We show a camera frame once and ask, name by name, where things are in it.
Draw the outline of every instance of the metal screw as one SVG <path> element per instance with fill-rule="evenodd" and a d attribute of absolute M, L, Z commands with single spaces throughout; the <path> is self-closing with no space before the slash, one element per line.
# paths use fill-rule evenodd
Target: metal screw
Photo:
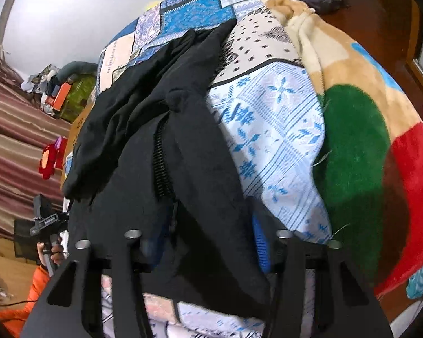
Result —
<path fill-rule="evenodd" d="M 91 245 L 89 240 L 79 240 L 75 243 L 77 249 L 87 249 Z"/>
<path fill-rule="evenodd" d="M 335 239 L 329 240 L 326 245 L 331 249 L 341 249 L 343 247 L 343 244 Z"/>
<path fill-rule="evenodd" d="M 141 237 L 142 232 L 141 230 L 128 230 L 124 236 L 126 239 L 138 239 Z"/>
<path fill-rule="evenodd" d="M 277 230 L 276 235 L 279 239 L 290 239 L 294 236 L 290 230 Z"/>

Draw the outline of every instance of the blanket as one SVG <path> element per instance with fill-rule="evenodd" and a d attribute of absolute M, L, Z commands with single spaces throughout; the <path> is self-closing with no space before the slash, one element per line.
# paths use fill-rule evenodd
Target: blanket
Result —
<path fill-rule="evenodd" d="M 306 240 L 326 242 L 332 226 L 378 294 L 395 288 L 423 265 L 423 123 L 391 76 L 305 3 L 165 0 L 102 51 L 92 100 L 187 29 L 233 17 L 207 101 L 244 194 Z"/>

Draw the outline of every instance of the striped curtain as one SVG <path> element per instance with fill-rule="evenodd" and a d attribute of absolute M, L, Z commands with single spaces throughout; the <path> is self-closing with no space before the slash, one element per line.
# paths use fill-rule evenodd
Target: striped curtain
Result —
<path fill-rule="evenodd" d="M 0 59 L 0 238 L 12 239 L 15 219 L 32 219 L 39 193 L 61 208 L 61 171 L 49 180 L 38 172 L 42 149 L 70 124 L 34 108 L 20 90 L 22 79 Z"/>

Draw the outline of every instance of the wooden door frame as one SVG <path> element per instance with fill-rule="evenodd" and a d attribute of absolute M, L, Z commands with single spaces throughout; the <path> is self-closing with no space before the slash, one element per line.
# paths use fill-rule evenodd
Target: wooden door frame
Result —
<path fill-rule="evenodd" d="M 409 38 L 409 48 L 407 49 L 406 65 L 423 88 L 423 69 L 418 63 L 422 47 L 423 13 L 415 0 L 412 0 L 411 36 Z"/>

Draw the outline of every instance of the orange sleeve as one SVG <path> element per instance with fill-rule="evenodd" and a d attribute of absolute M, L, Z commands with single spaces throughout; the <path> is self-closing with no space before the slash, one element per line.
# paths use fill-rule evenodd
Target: orange sleeve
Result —
<path fill-rule="evenodd" d="M 50 277 L 46 270 L 39 266 L 33 274 L 33 283 L 30 288 L 27 300 L 37 300 L 44 290 Z M 0 320 L 13 335 L 18 337 L 20 331 L 28 319 L 35 303 L 26 303 L 25 307 L 21 310 L 0 310 Z"/>

